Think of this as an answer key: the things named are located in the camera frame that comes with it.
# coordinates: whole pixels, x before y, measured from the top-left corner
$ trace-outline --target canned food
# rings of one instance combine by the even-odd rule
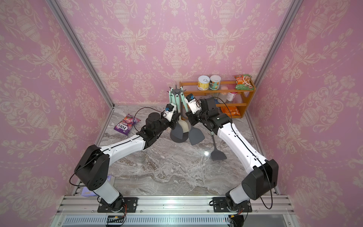
[[[202,91],[208,90],[210,81],[208,76],[200,76],[198,78],[198,89]]]
[[[218,90],[221,83],[221,77],[218,75],[211,76],[211,83],[209,84],[209,89]]]

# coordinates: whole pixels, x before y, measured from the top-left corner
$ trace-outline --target bottle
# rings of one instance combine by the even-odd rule
[[[232,100],[234,99],[234,97],[236,96],[237,92],[228,92],[227,94],[227,100],[232,102]]]
[[[228,90],[228,87],[226,87],[226,86],[221,87],[221,90]],[[227,101],[227,92],[219,93],[218,98],[220,98],[220,99],[218,99],[219,103],[222,104],[223,102],[226,102]]]

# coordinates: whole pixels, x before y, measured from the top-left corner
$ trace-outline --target snack bag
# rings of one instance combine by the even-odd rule
[[[240,113],[240,111],[237,109],[237,107],[236,107],[236,106],[229,106],[228,108],[229,108],[229,110],[230,110],[230,112],[231,112],[232,116],[241,116],[241,113]],[[223,113],[227,114],[227,116],[231,117],[231,116],[229,115],[229,111],[228,111],[227,107],[225,107],[225,106],[221,106],[221,111],[222,111]]]
[[[127,114],[127,116],[114,127],[114,130],[122,134],[128,135],[132,126],[138,123],[139,121],[140,120],[137,118],[135,118],[134,121],[134,116]]]
[[[252,77],[248,74],[235,76],[236,78],[236,89],[237,90],[253,90],[253,86],[251,83]]]

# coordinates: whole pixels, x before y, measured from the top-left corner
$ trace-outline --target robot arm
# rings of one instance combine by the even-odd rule
[[[168,104],[161,116],[159,113],[149,114],[146,124],[136,135],[107,146],[89,146],[74,173],[89,190],[102,198],[101,203],[119,211],[125,202],[122,194],[107,181],[109,166],[135,151],[150,147],[164,130],[175,128],[179,115],[176,105]]]
[[[190,108],[186,115],[191,125],[201,122],[218,135],[232,149],[248,173],[240,185],[226,193],[230,210],[238,210],[243,201],[256,200],[276,186],[276,161],[268,161],[257,152],[240,134],[232,120],[225,113],[219,114],[213,97],[201,99],[198,103],[193,94],[189,94],[184,100]]]

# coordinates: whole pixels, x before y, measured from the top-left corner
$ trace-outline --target can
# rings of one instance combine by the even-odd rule
[[[209,84],[209,89],[218,90],[220,83],[221,83],[221,77],[220,76],[218,76],[218,75],[211,76],[211,82]]]
[[[198,78],[198,89],[202,91],[208,90],[210,81],[208,76],[200,76]]]
[[[232,102],[232,100],[234,99],[234,97],[236,96],[237,92],[228,92],[227,94],[227,100]]]

